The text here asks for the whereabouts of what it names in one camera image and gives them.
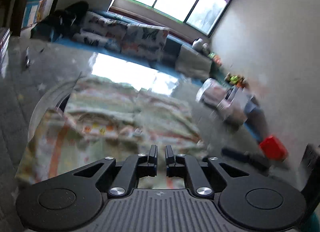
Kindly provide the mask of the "tissue box pack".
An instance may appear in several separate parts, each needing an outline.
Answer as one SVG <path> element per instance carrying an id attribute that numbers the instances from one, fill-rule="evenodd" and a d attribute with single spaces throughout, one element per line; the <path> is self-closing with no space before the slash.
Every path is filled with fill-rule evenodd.
<path id="1" fill-rule="evenodd" d="M 236 126 L 243 125 L 248 114 L 257 108 L 255 97 L 247 88 L 233 88 L 229 96 L 217 105 L 223 121 Z"/>

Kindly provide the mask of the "long butterfly cushion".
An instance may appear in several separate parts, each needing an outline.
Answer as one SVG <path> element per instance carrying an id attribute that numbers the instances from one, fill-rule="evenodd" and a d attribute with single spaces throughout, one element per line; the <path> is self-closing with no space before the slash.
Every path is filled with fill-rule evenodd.
<path id="1" fill-rule="evenodd" d="M 72 40 L 120 53 L 128 24 L 88 11 Z"/>

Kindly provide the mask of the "pink white wipes pack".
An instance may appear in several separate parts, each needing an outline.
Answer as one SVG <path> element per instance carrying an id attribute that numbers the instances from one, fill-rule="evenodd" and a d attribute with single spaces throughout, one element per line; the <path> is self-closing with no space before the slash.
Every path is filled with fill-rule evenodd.
<path id="1" fill-rule="evenodd" d="M 217 107 L 217 105 L 226 97 L 228 88 L 225 88 L 216 80 L 207 79 L 196 95 L 197 102 L 204 102 L 208 105 Z"/>

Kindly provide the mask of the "green patterned child's shirt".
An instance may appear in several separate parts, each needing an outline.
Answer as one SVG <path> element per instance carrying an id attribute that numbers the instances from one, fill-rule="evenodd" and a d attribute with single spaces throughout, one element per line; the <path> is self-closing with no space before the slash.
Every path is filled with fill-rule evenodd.
<path id="1" fill-rule="evenodd" d="M 83 77 L 76 84 L 65 110 L 47 109 L 27 143 L 16 179 L 32 185 L 107 156 L 123 161 L 158 147 L 158 174 L 139 181 L 144 189 L 178 189 L 180 178 L 165 175 L 164 152 L 197 158 L 207 148 L 193 122 L 187 102 L 127 83 L 102 77 Z"/>

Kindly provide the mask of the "blue children's cabinet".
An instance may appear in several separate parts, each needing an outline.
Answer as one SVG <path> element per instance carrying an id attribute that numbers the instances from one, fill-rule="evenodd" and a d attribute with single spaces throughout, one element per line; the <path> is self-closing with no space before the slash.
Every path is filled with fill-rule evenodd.
<path id="1" fill-rule="evenodd" d="M 32 26 L 37 21 L 37 13 L 43 0 L 27 0 L 21 28 Z"/>

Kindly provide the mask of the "round glass turntable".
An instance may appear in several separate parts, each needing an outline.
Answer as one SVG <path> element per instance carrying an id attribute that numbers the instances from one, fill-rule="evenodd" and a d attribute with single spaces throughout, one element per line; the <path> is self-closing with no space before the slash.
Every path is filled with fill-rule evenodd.
<path id="1" fill-rule="evenodd" d="M 60 84 L 54 86 L 48 90 L 39 100 L 33 110 L 33 114 L 30 118 L 28 129 L 28 142 L 34 136 L 35 130 L 38 127 L 42 117 L 47 109 L 58 108 L 62 112 L 65 110 L 67 101 L 71 95 L 71 92 L 76 84 L 77 79 L 63 81 Z"/>

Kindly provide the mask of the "brown plush toys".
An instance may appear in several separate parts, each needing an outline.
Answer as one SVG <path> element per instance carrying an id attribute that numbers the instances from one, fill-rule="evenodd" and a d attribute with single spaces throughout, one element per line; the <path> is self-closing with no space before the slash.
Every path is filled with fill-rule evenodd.
<path id="1" fill-rule="evenodd" d="M 230 72 L 225 77 L 225 82 L 231 86 L 246 88 L 247 80 L 242 75 L 232 75 Z"/>

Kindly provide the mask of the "black marker pen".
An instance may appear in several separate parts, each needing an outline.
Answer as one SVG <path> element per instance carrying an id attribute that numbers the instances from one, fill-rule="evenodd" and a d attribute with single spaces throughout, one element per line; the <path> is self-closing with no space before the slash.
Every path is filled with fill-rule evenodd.
<path id="1" fill-rule="evenodd" d="M 24 51 L 23 61 L 24 61 L 25 68 L 29 68 L 30 67 L 29 47 L 26 47 Z"/>

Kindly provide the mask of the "black bag on sofa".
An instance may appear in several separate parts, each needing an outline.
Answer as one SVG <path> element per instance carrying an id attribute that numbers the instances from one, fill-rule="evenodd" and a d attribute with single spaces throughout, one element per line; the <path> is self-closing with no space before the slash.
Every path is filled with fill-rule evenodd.
<path id="1" fill-rule="evenodd" d="M 55 42 L 68 36 L 72 30 L 78 28 L 88 8 L 89 4 L 86 1 L 79 1 L 63 10 L 55 10 L 31 29 L 30 37 Z"/>

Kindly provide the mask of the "large butterfly pillow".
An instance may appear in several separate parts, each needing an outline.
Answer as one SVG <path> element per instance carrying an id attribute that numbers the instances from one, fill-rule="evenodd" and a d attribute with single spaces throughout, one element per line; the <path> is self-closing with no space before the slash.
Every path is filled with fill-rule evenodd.
<path id="1" fill-rule="evenodd" d="M 163 56 L 169 31 L 166 27 L 130 23 L 121 41 L 121 53 L 159 61 Z"/>

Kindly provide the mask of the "red plastic stool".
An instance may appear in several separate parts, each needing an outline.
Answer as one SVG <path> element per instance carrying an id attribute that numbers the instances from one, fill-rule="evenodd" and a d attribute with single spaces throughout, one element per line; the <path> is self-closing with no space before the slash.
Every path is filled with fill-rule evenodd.
<path id="1" fill-rule="evenodd" d="M 269 160 L 283 161 L 287 158 L 288 151 L 276 136 L 265 138 L 260 144 L 264 156 Z"/>

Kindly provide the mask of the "grey plain pillow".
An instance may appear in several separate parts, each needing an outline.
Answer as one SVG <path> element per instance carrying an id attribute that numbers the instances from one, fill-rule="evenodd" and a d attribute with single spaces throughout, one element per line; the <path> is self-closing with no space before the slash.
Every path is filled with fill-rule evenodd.
<path id="1" fill-rule="evenodd" d="M 175 62 L 175 70 L 184 76 L 205 81 L 209 78 L 212 60 L 192 47 L 182 45 Z"/>

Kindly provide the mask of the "white plush toy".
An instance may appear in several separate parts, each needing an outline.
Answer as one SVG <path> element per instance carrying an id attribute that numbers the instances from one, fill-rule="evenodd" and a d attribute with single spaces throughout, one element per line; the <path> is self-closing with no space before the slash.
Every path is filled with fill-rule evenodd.
<path id="1" fill-rule="evenodd" d="M 202 53 L 204 55 L 210 54 L 210 46 L 206 43 L 203 39 L 199 38 L 195 40 L 192 44 L 192 48 L 197 51 L 198 53 Z"/>

